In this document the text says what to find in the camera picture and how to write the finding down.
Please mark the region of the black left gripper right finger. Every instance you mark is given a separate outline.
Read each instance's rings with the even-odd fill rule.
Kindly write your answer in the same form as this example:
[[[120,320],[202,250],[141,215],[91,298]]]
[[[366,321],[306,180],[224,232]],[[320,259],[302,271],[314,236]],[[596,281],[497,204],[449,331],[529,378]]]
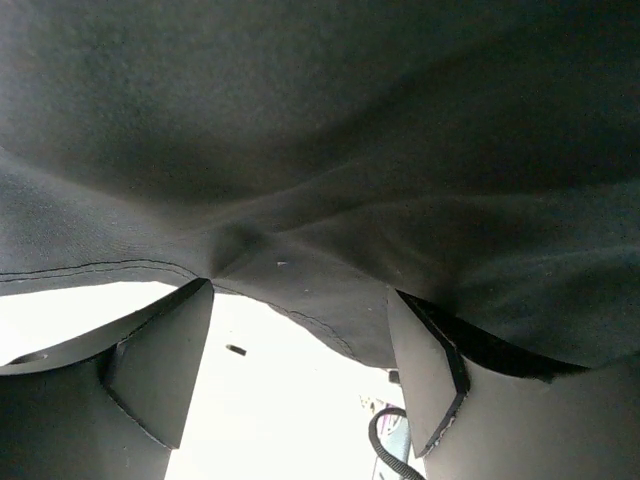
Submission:
[[[467,355],[445,315],[390,290],[388,324],[411,441],[429,479],[636,479],[639,358],[520,373]]]

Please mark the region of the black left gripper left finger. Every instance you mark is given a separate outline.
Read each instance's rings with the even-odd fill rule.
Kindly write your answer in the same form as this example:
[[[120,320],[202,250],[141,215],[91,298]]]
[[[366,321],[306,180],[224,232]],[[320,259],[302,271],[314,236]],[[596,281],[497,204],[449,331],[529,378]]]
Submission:
[[[162,479],[183,437],[214,289],[147,307],[1,368],[4,479]]]

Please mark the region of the black trousers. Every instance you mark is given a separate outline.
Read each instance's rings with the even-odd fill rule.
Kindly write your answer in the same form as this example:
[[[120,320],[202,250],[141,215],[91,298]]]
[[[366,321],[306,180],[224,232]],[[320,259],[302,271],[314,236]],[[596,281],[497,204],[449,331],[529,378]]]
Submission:
[[[1,291],[207,278],[393,364],[389,288],[639,350],[635,1],[5,1]]]

